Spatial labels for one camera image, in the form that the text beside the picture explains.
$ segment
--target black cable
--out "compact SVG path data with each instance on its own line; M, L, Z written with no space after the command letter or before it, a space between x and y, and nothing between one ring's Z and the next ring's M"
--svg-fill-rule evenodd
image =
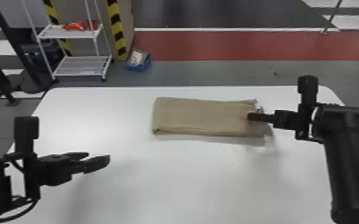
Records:
M30 177L31 179L33 179L33 181L36 181L35 177L29 173L26 172L24 170L24 168L22 166L20 166L15 160L9 160L9 162L20 172L22 172L22 174L27 175L28 177ZM8 216L8 217L4 217L4 218L0 218L0 223L4 223L4 222L9 222L12 221L14 219L18 219L19 217L24 216L25 214L27 214L28 212L30 212L33 208L35 208L36 204L38 203L39 200L36 201L32 201L31 205L26 208L25 210L21 211L18 214L14 214L12 216Z
M14 219L18 219L19 217L22 217L24 216L25 214L27 214L28 212L30 212L33 208L35 208L36 204L38 203L39 200L36 200L36 201L32 201L32 204L26 208L25 210L21 211L20 213L18 214L15 214L15 215L12 215L12 216L8 216L8 217L5 217L5 218L0 218L0 223L3 223L3 222L9 222L9 221L12 221Z

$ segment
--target shelf rack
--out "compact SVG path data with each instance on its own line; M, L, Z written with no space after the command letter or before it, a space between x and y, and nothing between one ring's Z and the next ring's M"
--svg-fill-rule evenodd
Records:
M98 19L101 21L99 6L96 0L93 0L93 2L95 4ZM84 3L91 30L66 30L59 25L53 25L49 19L48 25L38 35L36 35L36 41L38 42L43 58L45 59L47 69L49 70L53 80L55 80L56 76L101 76L102 81L106 81L106 72L112 62L112 50L108 42L106 30L103 28L103 24L100 23L97 27L98 29L94 29L91 13L89 11L89 2L88 0L84 0ZM37 33L32 18L28 12L25 0L21 0L21 4L24 8L25 14L29 20L33 32ZM106 41L107 48L110 53L109 56L101 56L99 52L97 38L102 31L104 34L104 40ZM42 39L56 39L61 49L63 48L60 39L92 39L95 46L96 56L71 57L68 56L65 51L63 51L64 58L53 71L41 44Z

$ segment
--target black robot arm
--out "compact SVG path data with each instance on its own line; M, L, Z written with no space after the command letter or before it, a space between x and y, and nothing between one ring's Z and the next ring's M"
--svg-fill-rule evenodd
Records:
M25 210L9 217L0 217L0 223L14 220L31 211L41 199L41 186L58 186L69 182L75 173L91 173L106 167L110 156L83 160L88 153L66 153L38 158L33 151L33 140L39 135L37 117L16 117L14 121L15 151L0 158L0 215L30 204ZM23 166L17 163L22 160ZM12 164L24 176L25 196L12 195L11 179L4 169Z
M298 112L250 113L248 119L294 130L298 140L323 144L333 198L331 217L338 224L358 224L359 108L317 103L318 79L314 76L300 77L298 92Z

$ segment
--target yellow black striped pole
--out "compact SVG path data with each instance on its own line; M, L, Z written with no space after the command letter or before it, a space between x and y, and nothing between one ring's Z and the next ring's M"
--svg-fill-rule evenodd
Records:
M118 53L118 60L124 61L128 57L124 39L123 25L120 18L120 11L117 0L107 0L107 7L112 25L114 44Z
M57 10L54 8L52 0L43 0L43 3L45 4L46 12L49 15L51 23L54 25L60 25L60 22L58 21ZM66 54L68 56L72 56L70 43L66 39L60 39L60 40L61 40L61 46L64 48Z

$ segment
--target cloth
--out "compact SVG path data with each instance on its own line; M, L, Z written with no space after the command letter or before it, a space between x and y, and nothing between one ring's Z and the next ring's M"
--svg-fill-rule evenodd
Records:
M259 111L256 103L257 100L157 98L153 109L153 133L263 137L267 124L247 120L249 112Z

